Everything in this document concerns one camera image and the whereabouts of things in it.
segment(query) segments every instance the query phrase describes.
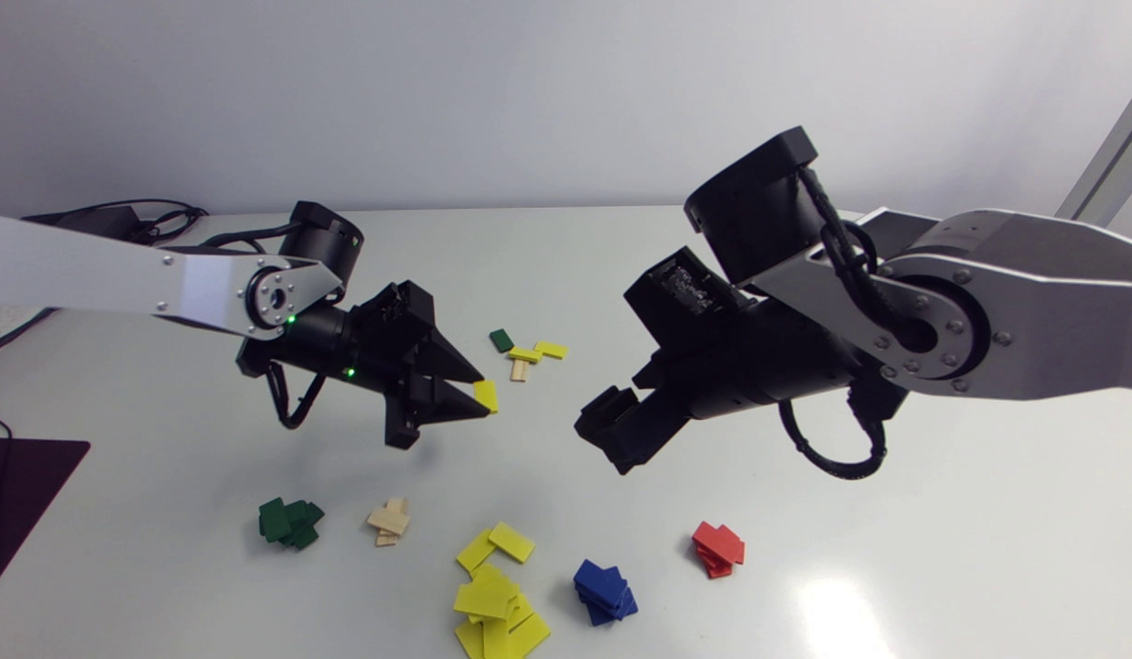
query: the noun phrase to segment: table surface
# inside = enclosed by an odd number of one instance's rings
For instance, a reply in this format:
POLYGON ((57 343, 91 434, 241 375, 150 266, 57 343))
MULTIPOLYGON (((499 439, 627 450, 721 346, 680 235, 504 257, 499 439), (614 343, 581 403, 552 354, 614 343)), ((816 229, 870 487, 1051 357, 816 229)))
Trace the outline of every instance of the table surface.
MULTIPOLYGON (((501 412, 400 452, 381 399, 332 383, 289 431, 232 363, 239 339, 57 314, 0 354, 0 416, 93 450, 0 580, 0 659, 462 656, 453 557, 498 521, 538 542, 524 566, 491 559, 552 628, 533 657, 1132 657, 1132 392, 909 396, 861 482, 805 462, 775 409, 691 422, 618 476, 571 427, 653 350, 621 292, 686 243, 714 264, 678 207, 346 215, 368 238, 348 301, 428 289, 501 412), (498 327, 571 354, 509 383, 498 327), (326 510, 312 547, 257 534, 276 496, 326 510), (411 527, 374 547, 366 515, 389 496, 411 527), (704 520, 748 542, 728 579, 691 550, 704 520), (618 566, 640 613, 591 627, 583 558, 618 566)), ((209 217, 189 239, 284 217, 209 217)), ((844 393, 799 416, 825 454, 866 453, 844 393)))

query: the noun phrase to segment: gray wall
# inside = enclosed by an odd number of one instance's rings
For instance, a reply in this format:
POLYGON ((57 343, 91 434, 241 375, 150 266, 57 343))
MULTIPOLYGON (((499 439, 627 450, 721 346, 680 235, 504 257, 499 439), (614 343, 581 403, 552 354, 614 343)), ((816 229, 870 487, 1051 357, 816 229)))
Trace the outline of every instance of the gray wall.
POLYGON ((0 213, 681 200, 805 125, 834 199, 1052 213, 1132 0, 0 0, 0 213))

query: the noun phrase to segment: stack of red blocks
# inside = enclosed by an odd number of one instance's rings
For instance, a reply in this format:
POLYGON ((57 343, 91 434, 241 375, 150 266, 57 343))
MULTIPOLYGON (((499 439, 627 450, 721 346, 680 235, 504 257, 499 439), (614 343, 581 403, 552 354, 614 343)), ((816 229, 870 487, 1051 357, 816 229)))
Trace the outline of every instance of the stack of red blocks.
POLYGON ((745 541, 723 524, 717 529, 707 522, 700 522, 700 528, 692 533, 692 541, 710 580, 730 575, 734 563, 737 566, 745 564, 745 541))

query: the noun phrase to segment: aluminum arm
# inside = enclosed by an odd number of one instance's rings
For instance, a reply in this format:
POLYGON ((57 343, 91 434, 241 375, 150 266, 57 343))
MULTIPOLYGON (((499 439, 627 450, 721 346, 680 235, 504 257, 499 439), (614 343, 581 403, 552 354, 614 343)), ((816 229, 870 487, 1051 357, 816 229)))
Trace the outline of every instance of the aluminum arm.
POLYGON ((310 259, 186 254, 0 217, 0 303, 142 313, 267 342, 341 284, 310 259))
POLYGON ((946 221, 885 208, 859 224, 881 258, 876 286, 934 346, 909 351, 855 308, 821 246, 753 284, 935 395, 1044 399, 1132 388, 1132 241, 1055 217, 983 209, 946 221), (917 237, 911 239, 911 232, 917 237))

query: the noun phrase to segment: green block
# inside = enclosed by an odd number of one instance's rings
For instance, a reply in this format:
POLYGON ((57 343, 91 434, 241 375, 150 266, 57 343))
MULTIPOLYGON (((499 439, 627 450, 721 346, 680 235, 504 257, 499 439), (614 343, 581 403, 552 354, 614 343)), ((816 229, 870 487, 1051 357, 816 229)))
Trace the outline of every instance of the green block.
POLYGON ((305 499, 294 500, 292 504, 284 506, 284 513, 289 515, 289 525, 297 529, 299 523, 306 521, 309 508, 306 505, 305 499))
POLYGON ((489 333, 489 339, 494 342, 496 351, 499 353, 507 353, 507 351, 513 350, 513 339, 508 337, 508 333, 504 330, 498 330, 489 333))
POLYGON ((312 527, 321 517, 326 517, 326 513, 324 513, 321 508, 318 508, 314 502, 309 502, 309 505, 306 508, 306 522, 309 522, 309 525, 312 527))
POLYGON ((268 542, 278 541, 293 532, 293 527, 289 524, 289 514, 284 510, 284 500, 281 500, 281 497, 260 506, 257 527, 260 527, 260 534, 265 536, 268 542))
POLYGON ((318 531, 314 530, 312 527, 302 527, 293 531, 293 547, 298 549, 306 549, 316 539, 318 539, 318 531))

